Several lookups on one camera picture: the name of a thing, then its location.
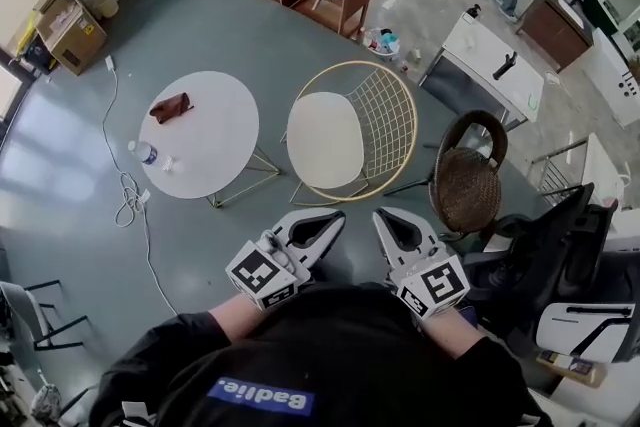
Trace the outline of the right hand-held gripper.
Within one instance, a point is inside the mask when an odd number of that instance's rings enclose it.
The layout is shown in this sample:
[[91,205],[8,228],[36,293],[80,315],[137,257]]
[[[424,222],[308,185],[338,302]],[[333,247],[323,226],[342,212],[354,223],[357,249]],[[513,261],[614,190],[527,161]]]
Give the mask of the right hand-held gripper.
[[[448,253],[424,218],[400,208],[380,207],[372,220],[392,269],[389,277],[395,295],[418,319],[454,307],[467,295],[470,285],[459,257]],[[431,248],[409,260],[411,252],[406,249],[426,247]]]

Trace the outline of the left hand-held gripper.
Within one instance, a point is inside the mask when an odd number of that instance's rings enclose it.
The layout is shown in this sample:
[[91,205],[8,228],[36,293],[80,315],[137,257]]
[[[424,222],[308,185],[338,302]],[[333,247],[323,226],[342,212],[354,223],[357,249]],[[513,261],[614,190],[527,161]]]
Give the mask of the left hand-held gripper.
[[256,241],[248,241],[227,265],[226,274],[260,310],[273,308],[312,284],[307,266],[324,258],[345,223],[341,210],[293,210],[278,222],[278,230],[264,230]]

